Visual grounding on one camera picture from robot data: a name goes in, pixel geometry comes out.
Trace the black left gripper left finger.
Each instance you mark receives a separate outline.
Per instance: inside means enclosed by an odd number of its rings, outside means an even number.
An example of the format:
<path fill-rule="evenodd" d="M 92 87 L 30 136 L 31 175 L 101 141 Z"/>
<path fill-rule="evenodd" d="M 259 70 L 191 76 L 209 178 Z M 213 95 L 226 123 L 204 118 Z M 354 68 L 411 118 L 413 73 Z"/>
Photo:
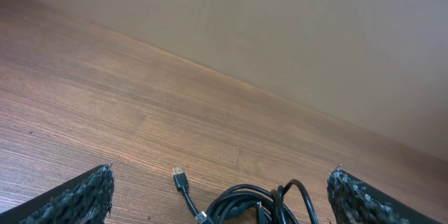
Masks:
<path fill-rule="evenodd" d="M 1 213 L 2 223 L 103 223 L 112 209 L 114 177 L 101 164 Z"/>

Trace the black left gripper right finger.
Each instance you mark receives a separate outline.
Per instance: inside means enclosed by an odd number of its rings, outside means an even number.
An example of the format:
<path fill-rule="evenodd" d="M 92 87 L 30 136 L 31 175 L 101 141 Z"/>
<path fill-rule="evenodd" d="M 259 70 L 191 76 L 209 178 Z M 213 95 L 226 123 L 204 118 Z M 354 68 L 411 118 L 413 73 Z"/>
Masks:
<path fill-rule="evenodd" d="M 327 183 L 338 224 L 440 224 L 342 169 L 332 171 Z"/>

